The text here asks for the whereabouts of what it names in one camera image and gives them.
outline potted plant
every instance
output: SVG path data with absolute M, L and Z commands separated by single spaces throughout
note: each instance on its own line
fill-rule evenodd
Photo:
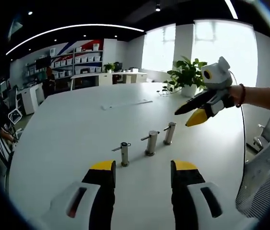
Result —
M 113 63 L 108 63 L 104 65 L 104 68 L 107 73 L 111 73 L 115 69 L 115 65 Z
M 193 63 L 182 56 L 184 60 L 173 63 L 176 70 L 169 70 L 171 80 L 165 80 L 167 86 L 163 86 L 163 91 L 173 92 L 181 89 L 181 94 L 186 97 L 193 97 L 197 88 L 204 88 L 205 84 L 201 73 L 201 67 L 206 66 L 207 62 L 199 62 L 196 58 Z

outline led light strip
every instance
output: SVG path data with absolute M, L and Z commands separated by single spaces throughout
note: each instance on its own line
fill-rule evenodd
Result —
M 24 43 L 26 43 L 26 42 L 28 42 L 28 41 L 36 38 L 36 37 L 41 36 L 41 35 L 45 35 L 47 33 L 51 33 L 51 32 L 57 31 L 57 30 L 63 30 L 63 29 L 67 29 L 67 28 L 80 27 L 80 26 L 110 26 L 110 27 L 118 27 L 118 28 L 123 28 L 123 29 L 129 29 L 129 30 L 135 30 L 135 31 L 139 31 L 139 32 L 144 32 L 144 30 L 136 29 L 136 28 L 132 28 L 132 27 L 128 27 L 128 26 L 123 26 L 123 25 L 111 25 L 111 24 L 79 24 L 79 25 L 68 25 L 68 26 L 56 28 L 56 29 L 53 29 L 53 30 L 48 30 L 48 31 L 45 31 L 43 33 L 37 34 L 37 35 L 35 35 L 35 36 L 31 37 L 31 38 L 28 38 L 27 40 L 21 42 L 20 44 L 16 45 L 11 50 L 9 50 L 6 53 L 6 55 L 10 54 L 10 52 L 14 51 L 17 47 L 23 45 Z
M 224 1 L 226 2 L 226 5 L 229 7 L 230 12 L 231 12 L 233 18 L 234 18 L 234 19 L 238 19 L 237 13 L 236 13 L 236 11 L 235 11 L 235 9 L 234 9 L 234 7 L 233 7 L 231 1 L 230 1 L 230 0 L 224 0 Z

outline camera lens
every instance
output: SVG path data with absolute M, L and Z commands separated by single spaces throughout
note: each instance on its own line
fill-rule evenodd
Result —
M 210 74 L 207 71 L 204 71 L 203 74 L 204 74 L 204 77 L 205 78 L 207 78 L 207 79 L 210 79 L 211 78 L 210 77 Z

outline office chair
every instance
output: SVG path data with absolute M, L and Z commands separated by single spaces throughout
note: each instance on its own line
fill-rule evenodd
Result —
M 258 124 L 258 127 L 261 128 L 261 133 L 259 136 L 254 137 L 254 145 L 257 145 L 259 150 L 262 150 L 264 147 L 266 147 L 270 142 L 270 118 L 266 124 L 266 126 L 263 126 L 261 124 Z
M 16 87 L 14 87 L 9 91 L 9 95 L 8 95 L 9 109 L 10 109 L 10 112 L 8 113 L 8 118 L 14 125 L 18 123 L 19 120 L 21 120 L 23 116 L 21 112 L 19 111 L 16 94 L 17 94 L 17 89 Z
M 262 219 L 270 208 L 270 143 L 245 163 L 236 208 L 249 218 Z

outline metal peg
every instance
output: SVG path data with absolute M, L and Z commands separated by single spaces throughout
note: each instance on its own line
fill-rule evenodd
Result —
M 131 146 L 130 143 L 126 143 L 126 142 L 122 142 L 120 144 L 120 147 L 113 149 L 112 151 L 117 151 L 117 150 L 121 150 L 121 158 L 122 158 L 122 162 L 121 165 L 123 167 L 126 167 L 129 165 L 129 152 L 128 152 L 128 147 Z
M 159 134 L 159 131 L 152 130 L 149 132 L 149 135 L 147 137 L 141 138 L 141 140 L 149 139 L 147 148 L 145 150 L 145 154 L 149 157 L 155 154 L 155 146 L 156 146 L 158 134 Z
M 165 145 L 171 145 L 172 144 L 172 137 L 173 137 L 173 133 L 174 133 L 174 130 L 175 130 L 175 126 L 176 126 L 175 122 L 170 122 L 168 124 L 168 127 L 164 129 L 164 131 L 167 130 L 167 133 L 166 133 L 165 138 L 164 138 L 164 144 Z

